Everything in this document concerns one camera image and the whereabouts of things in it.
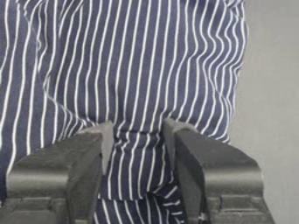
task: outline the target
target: pinched fabric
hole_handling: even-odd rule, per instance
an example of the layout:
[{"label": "pinched fabric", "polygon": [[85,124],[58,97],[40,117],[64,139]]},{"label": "pinched fabric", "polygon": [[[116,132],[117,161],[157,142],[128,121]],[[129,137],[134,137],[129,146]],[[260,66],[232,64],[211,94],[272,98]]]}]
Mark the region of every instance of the pinched fabric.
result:
[{"label": "pinched fabric", "polygon": [[240,0],[0,1],[0,196],[25,155],[112,121],[96,223],[183,223],[164,118],[223,142],[247,43]]}]

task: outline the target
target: gray background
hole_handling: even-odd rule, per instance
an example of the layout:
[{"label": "gray background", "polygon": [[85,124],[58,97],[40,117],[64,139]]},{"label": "gray background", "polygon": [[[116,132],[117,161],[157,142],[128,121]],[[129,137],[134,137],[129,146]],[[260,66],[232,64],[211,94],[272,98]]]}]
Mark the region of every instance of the gray background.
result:
[{"label": "gray background", "polygon": [[276,224],[299,223],[299,1],[247,0],[231,144],[256,159]]}]

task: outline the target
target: cloth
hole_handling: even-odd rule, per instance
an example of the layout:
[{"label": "cloth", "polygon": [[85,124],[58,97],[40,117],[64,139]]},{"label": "cloth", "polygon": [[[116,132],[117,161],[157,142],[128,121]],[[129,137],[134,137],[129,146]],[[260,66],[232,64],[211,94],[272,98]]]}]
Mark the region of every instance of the cloth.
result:
[{"label": "cloth", "polygon": [[1,1],[1,200],[14,161],[109,120],[94,222],[183,222],[163,120],[229,140],[247,35],[239,0]]}]

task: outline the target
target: striped fabric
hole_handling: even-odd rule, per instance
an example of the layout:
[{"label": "striped fabric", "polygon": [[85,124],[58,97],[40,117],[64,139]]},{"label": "striped fabric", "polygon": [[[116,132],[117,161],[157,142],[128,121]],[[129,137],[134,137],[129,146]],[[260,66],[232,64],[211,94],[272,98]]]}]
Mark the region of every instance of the striped fabric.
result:
[{"label": "striped fabric", "polygon": [[0,1],[0,197],[14,161],[114,124],[96,223],[183,223],[165,117],[223,142],[247,41],[240,0]]}]

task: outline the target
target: black plastic jaw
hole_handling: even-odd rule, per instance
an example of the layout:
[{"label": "black plastic jaw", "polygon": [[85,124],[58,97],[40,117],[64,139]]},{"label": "black plastic jaw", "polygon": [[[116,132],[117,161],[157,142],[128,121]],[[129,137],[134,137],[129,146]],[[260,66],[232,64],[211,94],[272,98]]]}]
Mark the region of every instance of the black plastic jaw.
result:
[{"label": "black plastic jaw", "polygon": [[172,120],[164,123],[164,138],[171,143],[167,149],[173,159],[187,223],[273,224],[263,199],[257,162],[232,146]]},{"label": "black plastic jaw", "polygon": [[90,224],[112,143],[108,122],[21,159],[6,180],[0,223]]}]

